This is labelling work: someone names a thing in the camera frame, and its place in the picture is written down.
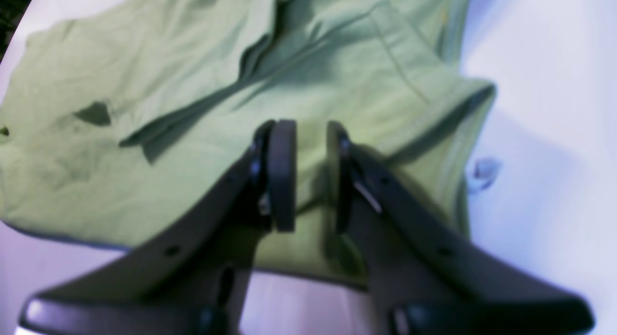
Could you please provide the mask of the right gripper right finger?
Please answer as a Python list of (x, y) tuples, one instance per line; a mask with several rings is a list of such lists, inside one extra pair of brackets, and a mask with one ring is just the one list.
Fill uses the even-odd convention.
[(357, 247), (386, 335), (581, 335), (575, 293), (512, 267), (441, 223), (337, 121), (327, 125), (330, 215)]

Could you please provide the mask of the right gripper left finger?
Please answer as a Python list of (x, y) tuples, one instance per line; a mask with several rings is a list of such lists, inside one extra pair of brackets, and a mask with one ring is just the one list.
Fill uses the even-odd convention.
[(18, 325), (42, 335), (231, 335), (256, 248), (295, 229), (296, 122), (267, 121), (244, 155), (163, 232), (36, 293)]

